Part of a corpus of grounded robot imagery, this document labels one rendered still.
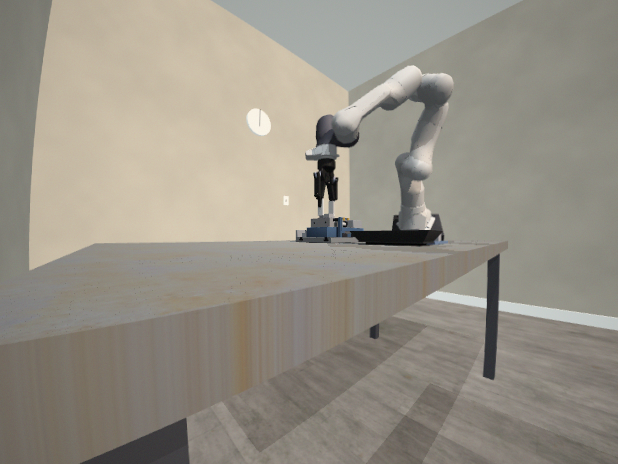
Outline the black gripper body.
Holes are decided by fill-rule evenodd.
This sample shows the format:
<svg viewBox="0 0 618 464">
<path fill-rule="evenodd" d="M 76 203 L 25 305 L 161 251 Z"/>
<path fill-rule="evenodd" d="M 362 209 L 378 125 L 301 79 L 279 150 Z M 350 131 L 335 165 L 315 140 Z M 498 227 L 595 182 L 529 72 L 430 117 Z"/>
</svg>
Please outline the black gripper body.
<svg viewBox="0 0 618 464">
<path fill-rule="evenodd" d="M 325 180 L 325 175 L 327 172 L 329 172 L 329 177 L 328 177 L 328 181 L 327 183 L 331 183 L 330 181 L 330 174 L 333 174 L 333 178 L 334 178 L 334 170 L 335 170 L 335 160 L 331 159 L 331 158 L 323 158 L 323 159 L 319 159 L 317 161 L 317 169 L 320 171 L 321 173 L 321 181 Z"/>
</svg>

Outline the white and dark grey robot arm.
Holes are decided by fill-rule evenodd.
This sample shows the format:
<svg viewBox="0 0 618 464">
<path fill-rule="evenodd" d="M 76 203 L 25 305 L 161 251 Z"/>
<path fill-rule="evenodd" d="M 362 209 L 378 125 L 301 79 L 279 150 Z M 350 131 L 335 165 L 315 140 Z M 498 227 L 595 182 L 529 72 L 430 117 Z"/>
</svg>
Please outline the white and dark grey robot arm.
<svg viewBox="0 0 618 464">
<path fill-rule="evenodd" d="M 422 180 L 432 173 L 433 146 L 447 117 L 447 102 L 453 85 L 453 79 L 448 74 L 422 75 L 416 66 L 407 66 L 351 106 L 334 116 L 322 116 L 316 125 L 316 148 L 306 151 L 306 160 L 336 160 L 339 157 L 337 147 L 354 146 L 359 140 L 362 119 L 378 107 L 386 111 L 394 110 L 408 99 L 424 103 L 425 108 L 411 137 L 410 153 L 400 154 L 395 160 L 401 188 L 401 211 L 396 225 L 399 230 L 430 230 L 435 218 L 425 206 Z"/>
</svg>

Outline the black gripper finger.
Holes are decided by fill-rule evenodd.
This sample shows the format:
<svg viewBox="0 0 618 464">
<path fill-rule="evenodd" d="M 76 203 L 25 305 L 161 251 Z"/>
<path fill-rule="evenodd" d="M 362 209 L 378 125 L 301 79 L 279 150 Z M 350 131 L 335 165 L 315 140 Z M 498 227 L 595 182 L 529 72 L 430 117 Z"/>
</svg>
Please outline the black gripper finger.
<svg viewBox="0 0 618 464">
<path fill-rule="evenodd" d="M 330 174 L 330 181 L 331 183 L 326 183 L 329 197 L 329 214 L 334 214 L 335 216 L 335 201 L 338 199 L 338 177 L 334 176 L 333 178 L 333 174 Z"/>
<path fill-rule="evenodd" d="M 325 180 L 321 181 L 321 173 L 314 172 L 314 197 L 318 199 L 318 216 L 324 215 L 324 192 L 326 183 L 329 177 L 329 173 L 326 173 Z M 318 194 L 317 194 L 318 193 Z"/>
</svg>

